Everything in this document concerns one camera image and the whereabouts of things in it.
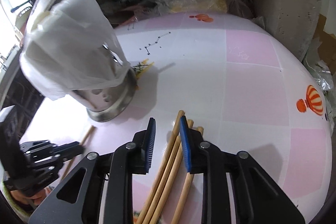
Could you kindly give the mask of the person's left hand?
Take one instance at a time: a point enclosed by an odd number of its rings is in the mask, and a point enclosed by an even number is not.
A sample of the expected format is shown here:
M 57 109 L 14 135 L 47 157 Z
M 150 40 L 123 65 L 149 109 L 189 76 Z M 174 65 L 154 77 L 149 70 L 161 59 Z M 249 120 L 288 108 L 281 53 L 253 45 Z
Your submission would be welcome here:
M 35 206 L 38 206 L 52 192 L 52 190 L 53 188 L 48 186 L 31 197 L 25 196 L 22 192 L 18 190 L 13 190 L 10 192 L 10 194 L 12 198 L 19 203 L 22 203 L 24 205 L 34 204 Z

